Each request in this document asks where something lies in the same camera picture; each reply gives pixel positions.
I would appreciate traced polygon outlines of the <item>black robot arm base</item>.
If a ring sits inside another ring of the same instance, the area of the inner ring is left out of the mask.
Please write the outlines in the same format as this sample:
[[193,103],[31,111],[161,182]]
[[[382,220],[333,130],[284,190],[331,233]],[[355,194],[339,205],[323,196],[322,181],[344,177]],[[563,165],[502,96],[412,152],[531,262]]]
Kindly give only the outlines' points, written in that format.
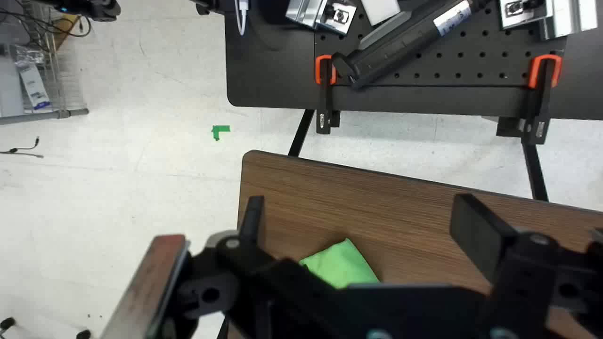
[[414,58],[423,47],[448,36],[491,0],[425,0],[410,17],[384,32],[369,45],[333,56],[337,73],[354,88],[363,88],[401,64]]

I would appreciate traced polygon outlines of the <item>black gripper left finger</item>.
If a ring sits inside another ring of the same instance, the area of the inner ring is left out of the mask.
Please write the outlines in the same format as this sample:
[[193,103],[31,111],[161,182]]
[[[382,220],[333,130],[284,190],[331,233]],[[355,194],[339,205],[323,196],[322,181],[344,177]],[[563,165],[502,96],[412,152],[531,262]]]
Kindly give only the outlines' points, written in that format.
[[250,196],[244,207],[241,228],[239,228],[239,239],[242,246],[257,245],[261,214],[263,214],[263,197]]

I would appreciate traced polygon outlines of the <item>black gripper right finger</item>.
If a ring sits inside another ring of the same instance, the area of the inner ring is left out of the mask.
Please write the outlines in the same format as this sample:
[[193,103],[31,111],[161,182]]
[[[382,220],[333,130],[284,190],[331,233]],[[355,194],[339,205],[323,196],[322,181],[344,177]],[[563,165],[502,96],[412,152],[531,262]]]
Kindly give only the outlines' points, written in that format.
[[455,194],[452,201],[450,237],[487,278],[495,277],[504,250],[518,231],[472,194]]

